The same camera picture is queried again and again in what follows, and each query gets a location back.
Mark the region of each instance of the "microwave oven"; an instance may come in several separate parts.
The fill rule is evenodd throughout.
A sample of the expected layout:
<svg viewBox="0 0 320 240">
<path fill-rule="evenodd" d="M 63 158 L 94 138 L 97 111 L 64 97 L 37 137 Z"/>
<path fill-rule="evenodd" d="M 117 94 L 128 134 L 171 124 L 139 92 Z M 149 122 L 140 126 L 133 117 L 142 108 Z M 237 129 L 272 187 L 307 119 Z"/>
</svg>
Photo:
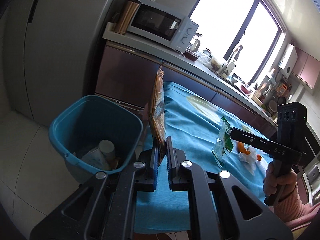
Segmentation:
<svg viewBox="0 0 320 240">
<path fill-rule="evenodd" d="M 127 28 L 171 49 L 184 53 L 199 27 L 188 16 L 150 0 L 141 2 Z"/>
</svg>

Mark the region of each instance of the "blue tablecloth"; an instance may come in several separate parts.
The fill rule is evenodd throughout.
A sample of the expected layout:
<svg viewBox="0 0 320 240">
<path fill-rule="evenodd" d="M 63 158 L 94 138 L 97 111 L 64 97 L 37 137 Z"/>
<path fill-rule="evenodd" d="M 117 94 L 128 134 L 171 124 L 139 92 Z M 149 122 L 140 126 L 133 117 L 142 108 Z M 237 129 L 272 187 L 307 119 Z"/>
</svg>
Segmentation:
<svg viewBox="0 0 320 240">
<path fill-rule="evenodd" d="M 201 165 L 204 170 L 214 173 L 222 170 L 211 152 L 220 130 L 222 116 L 227 118 L 232 127 L 245 128 L 264 137 L 235 115 L 175 83 L 164 83 L 164 101 L 166 136 L 172 137 L 173 147 L 185 151 L 187 159 Z M 152 135 L 149 130 L 144 150 L 151 148 Z M 266 154 L 263 157 L 268 163 L 272 160 Z M 257 168 L 255 175 L 252 175 L 239 161 L 236 147 L 233 148 L 224 169 L 231 172 L 261 201 L 264 200 L 262 187 L 265 174 Z M 138 192 L 135 232 L 155 234 L 189 229 L 188 194 L 172 192 L 169 189 L 165 157 L 158 170 L 156 191 Z"/>
</svg>

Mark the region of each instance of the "microwave knob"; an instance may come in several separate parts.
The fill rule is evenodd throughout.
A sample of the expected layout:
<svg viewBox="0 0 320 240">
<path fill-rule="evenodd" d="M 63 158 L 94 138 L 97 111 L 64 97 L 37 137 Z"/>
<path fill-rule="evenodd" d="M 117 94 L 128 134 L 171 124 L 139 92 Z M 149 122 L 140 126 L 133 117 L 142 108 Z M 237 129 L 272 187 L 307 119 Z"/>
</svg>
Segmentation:
<svg viewBox="0 0 320 240">
<path fill-rule="evenodd" d="M 187 29 L 187 34 L 191 35 L 193 32 L 194 32 L 193 29 L 191 29 L 191 28 Z"/>
<path fill-rule="evenodd" d="M 183 44 L 186 44 L 186 43 L 189 42 L 189 39 L 188 39 L 187 37 L 183 37 L 182 40 L 181 40 L 181 42 L 182 42 Z"/>
</svg>

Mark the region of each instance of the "white countertop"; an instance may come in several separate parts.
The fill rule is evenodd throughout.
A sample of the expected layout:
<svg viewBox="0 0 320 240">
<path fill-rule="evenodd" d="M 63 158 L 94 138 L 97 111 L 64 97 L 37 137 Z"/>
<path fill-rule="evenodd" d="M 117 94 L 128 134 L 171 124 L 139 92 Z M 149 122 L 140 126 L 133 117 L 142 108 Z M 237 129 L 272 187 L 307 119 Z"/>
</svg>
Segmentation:
<svg viewBox="0 0 320 240">
<path fill-rule="evenodd" d="M 269 116 L 267 116 L 252 99 L 248 98 L 242 92 L 235 89 L 233 86 L 216 76 L 212 71 L 207 69 L 201 63 L 197 61 L 193 62 L 172 49 L 131 33 L 122 35 L 113 31 L 106 30 L 103 34 L 103 38 L 151 54 L 197 76 L 198 78 L 201 78 L 207 83 L 241 101 L 248 108 L 252 109 L 254 112 L 262 116 L 273 126 L 276 125 L 276 123 Z"/>
</svg>

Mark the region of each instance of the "human hand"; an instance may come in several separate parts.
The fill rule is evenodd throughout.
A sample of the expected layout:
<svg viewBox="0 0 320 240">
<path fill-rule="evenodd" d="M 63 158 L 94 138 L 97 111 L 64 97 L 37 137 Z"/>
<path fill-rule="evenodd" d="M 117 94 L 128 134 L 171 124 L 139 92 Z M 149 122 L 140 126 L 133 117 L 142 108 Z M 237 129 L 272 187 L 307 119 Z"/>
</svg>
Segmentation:
<svg viewBox="0 0 320 240">
<path fill-rule="evenodd" d="M 273 163 L 269 163 L 266 170 L 266 177 L 263 179 L 263 192 L 267 195 L 273 195 L 277 191 L 277 185 L 285 185 L 285 188 L 280 196 L 280 200 L 287 198 L 295 189 L 297 182 L 297 174 L 291 169 L 289 174 L 276 178 L 273 175 Z"/>
</svg>

